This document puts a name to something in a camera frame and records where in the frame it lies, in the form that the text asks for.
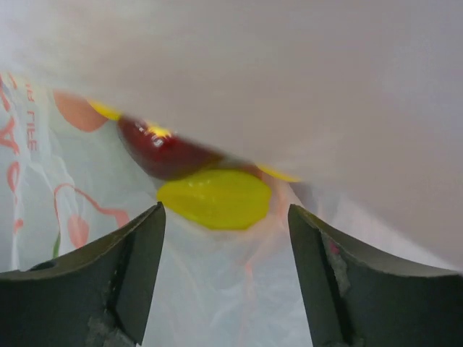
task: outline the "yellow candy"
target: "yellow candy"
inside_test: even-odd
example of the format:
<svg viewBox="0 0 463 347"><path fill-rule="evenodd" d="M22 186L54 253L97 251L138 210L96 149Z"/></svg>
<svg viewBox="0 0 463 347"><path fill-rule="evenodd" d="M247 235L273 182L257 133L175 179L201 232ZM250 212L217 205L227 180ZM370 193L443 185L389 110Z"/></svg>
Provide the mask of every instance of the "yellow candy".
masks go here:
<svg viewBox="0 0 463 347"><path fill-rule="evenodd" d="M294 177L290 177L290 176L287 176L287 175L284 175L282 173L279 173L278 171L275 171L275 170L272 170L271 168L268 168L266 166L258 166L258 168L265 172L266 174L272 176L272 177L275 177L276 179L282 179L283 181L286 181L286 182L300 182L301 180L300 179L296 179Z"/></svg>
<svg viewBox="0 0 463 347"><path fill-rule="evenodd" d="M271 190L243 171L214 169L170 181L158 190L166 207L212 229L246 229L268 212Z"/></svg>
<svg viewBox="0 0 463 347"><path fill-rule="evenodd" d="M118 121L119 118L121 118L122 113L113 108L105 106L101 103L97 103L95 101L89 101L88 103L95 109L95 111L97 111L100 115L106 117L107 119Z"/></svg>

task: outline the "plastic bag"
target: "plastic bag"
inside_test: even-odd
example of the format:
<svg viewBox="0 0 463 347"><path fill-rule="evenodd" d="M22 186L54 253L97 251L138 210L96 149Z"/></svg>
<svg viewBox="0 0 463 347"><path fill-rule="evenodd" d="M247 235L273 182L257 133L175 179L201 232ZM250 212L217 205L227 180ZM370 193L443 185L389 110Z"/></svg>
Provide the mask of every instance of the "plastic bag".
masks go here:
<svg viewBox="0 0 463 347"><path fill-rule="evenodd" d="M1 63L327 189L362 211L346 233L373 219L463 269L462 15L452 0L15 1Z"/></svg>
<svg viewBox="0 0 463 347"><path fill-rule="evenodd" d="M1 76L0 271L71 252L156 203L114 122L80 99ZM285 184L265 179L275 193ZM167 211L143 347L310 346L291 200L277 197L246 232L211 231Z"/></svg>

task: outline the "orange printed design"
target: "orange printed design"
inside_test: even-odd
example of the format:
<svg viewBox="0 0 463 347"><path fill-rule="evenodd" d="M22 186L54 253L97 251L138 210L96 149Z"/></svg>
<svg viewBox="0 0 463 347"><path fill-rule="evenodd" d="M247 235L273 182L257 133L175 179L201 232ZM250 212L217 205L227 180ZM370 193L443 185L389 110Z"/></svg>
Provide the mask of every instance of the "orange printed design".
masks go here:
<svg viewBox="0 0 463 347"><path fill-rule="evenodd" d="M56 219L58 220L58 227L59 227L59 237L57 242L61 239L61 224L59 220L59 214L58 214L58 205L56 202L56 195L58 191L63 188L63 187L69 187L73 189L76 193L82 195L92 206L101 214L103 215L112 215L116 219L117 226L121 228L122 226L126 225L129 223L129 215L127 214L126 211L120 210L118 208L104 208L101 207L90 195L84 193L82 190L74 187L72 184L69 183L63 183L58 185L55 190L54 190L54 208L55 208L55 214L56 214ZM69 232L69 239L71 240L72 244L74 245L75 248L80 248L83 247L87 244L88 242L88 237L90 234L90 226L88 225L88 222L84 220L80 215L73 214L71 215L67 221L67 230Z"/></svg>
<svg viewBox="0 0 463 347"><path fill-rule="evenodd" d="M83 98L58 91L54 92L54 98L63 118L82 132L94 132L108 121Z"/></svg>

